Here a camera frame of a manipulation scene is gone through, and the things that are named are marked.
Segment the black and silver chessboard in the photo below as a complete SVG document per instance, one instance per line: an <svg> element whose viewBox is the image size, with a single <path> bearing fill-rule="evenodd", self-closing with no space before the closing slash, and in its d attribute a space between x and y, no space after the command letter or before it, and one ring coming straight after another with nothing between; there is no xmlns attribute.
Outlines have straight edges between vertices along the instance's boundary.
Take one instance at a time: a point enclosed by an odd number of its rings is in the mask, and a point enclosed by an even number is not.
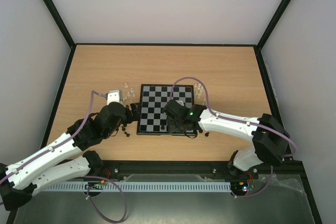
<svg viewBox="0 0 336 224"><path fill-rule="evenodd" d="M181 100L190 108L194 104L194 88L192 85L176 85L173 94L170 94L172 86L169 84L142 84L140 93L140 119L136 133L138 135L175 135L194 137L195 133L182 132L170 133L167 130L166 115L162 113L170 97L173 100ZM165 131L161 131L161 125L165 125Z"/></svg>

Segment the black aluminium frame rail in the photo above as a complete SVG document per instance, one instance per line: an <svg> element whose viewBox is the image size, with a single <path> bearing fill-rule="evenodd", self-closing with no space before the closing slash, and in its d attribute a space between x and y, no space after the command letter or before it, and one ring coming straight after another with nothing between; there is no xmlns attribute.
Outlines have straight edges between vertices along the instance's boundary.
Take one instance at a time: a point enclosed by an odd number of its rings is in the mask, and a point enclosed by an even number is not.
<svg viewBox="0 0 336 224"><path fill-rule="evenodd" d="M96 175L118 181L130 175L200 175L228 182L247 181L251 177L269 175L270 165L261 164L246 172L231 173L228 161L113 161L103 160L98 164Z"/></svg>

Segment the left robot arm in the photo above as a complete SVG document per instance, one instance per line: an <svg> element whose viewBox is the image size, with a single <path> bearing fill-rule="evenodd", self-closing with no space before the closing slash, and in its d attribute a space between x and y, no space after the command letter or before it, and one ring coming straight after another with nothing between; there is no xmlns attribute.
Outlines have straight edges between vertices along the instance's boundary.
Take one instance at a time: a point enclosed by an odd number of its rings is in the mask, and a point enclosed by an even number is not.
<svg viewBox="0 0 336 224"><path fill-rule="evenodd" d="M140 118L139 103L111 102L88 112L51 144L11 165L1 164L1 199L7 211L28 203L42 190L69 179L97 176L103 161L89 148Z"/></svg>

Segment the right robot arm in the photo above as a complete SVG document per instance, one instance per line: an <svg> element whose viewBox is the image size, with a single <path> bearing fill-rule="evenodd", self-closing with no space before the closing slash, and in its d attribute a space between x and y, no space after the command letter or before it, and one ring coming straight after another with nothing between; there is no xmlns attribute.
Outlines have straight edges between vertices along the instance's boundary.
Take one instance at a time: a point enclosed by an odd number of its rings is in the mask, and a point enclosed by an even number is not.
<svg viewBox="0 0 336 224"><path fill-rule="evenodd" d="M244 118L199 104L188 108L175 100L170 100L162 112L167 116L169 132L219 132L250 142L250 147L234 151L228 162L227 170L236 178L260 164L277 167L283 163L290 136L270 114Z"/></svg>

